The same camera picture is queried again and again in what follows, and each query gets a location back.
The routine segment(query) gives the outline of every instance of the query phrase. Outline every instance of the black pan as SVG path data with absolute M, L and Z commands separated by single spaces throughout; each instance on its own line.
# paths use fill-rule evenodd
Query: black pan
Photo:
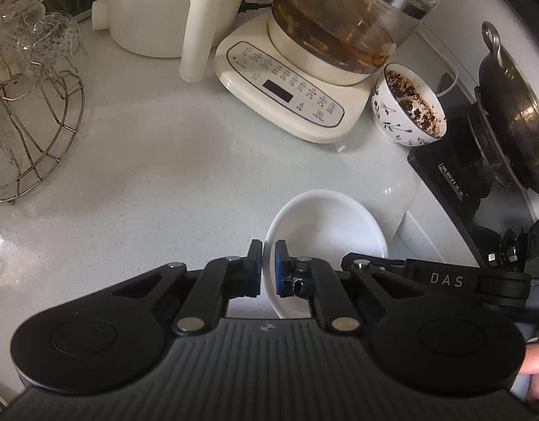
M 496 28 L 484 22 L 482 36 L 489 49 L 479 70 L 482 105 L 518 180 L 539 193 L 539 101 Z

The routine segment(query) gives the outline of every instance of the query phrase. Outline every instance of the coffee grounds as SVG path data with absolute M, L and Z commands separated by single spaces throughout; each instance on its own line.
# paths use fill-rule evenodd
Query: coffee grounds
M 425 99 L 416 91 L 412 81 L 396 71 L 387 71 L 386 80 L 392 95 L 406 115 L 426 133 L 439 136 L 441 129 L 437 117 Z

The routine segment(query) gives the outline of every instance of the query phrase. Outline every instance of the glass kettle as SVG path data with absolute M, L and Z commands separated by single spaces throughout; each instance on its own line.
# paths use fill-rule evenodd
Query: glass kettle
M 274 0 L 269 37 L 308 74 L 337 85 L 378 70 L 439 0 Z

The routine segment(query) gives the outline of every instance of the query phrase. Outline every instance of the white plate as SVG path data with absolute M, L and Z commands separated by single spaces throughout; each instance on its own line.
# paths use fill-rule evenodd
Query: white plate
M 275 242 L 285 239 L 291 256 L 313 256 L 341 270 L 350 253 L 388 258 L 388 248 L 374 217 L 353 198 L 337 191 L 314 189 L 289 201 L 274 218 L 265 238 L 265 290 L 280 318 L 310 316 L 308 302 L 280 298 L 275 292 Z

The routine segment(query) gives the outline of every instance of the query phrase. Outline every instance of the white pitcher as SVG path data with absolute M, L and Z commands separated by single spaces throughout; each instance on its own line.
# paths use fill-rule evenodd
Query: white pitcher
M 181 57 L 180 75 L 200 81 L 209 50 L 228 33 L 242 0 L 98 0 L 92 6 L 94 29 L 131 52 Z

